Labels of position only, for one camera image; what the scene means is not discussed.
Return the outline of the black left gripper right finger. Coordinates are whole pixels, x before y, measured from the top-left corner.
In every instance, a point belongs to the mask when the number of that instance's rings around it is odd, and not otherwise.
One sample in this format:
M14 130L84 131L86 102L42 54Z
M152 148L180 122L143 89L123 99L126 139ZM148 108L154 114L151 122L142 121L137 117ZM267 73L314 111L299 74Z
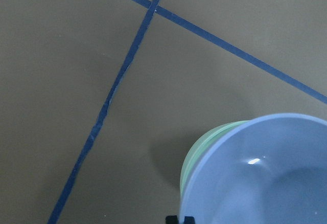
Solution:
M183 223L184 224L195 224L195 219L192 216L185 216Z

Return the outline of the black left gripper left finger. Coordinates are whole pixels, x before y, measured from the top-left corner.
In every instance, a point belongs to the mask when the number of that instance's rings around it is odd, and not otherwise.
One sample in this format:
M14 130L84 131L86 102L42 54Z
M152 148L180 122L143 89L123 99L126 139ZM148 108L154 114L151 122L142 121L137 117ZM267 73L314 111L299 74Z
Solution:
M177 215L166 216L165 224L178 224L178 216Z

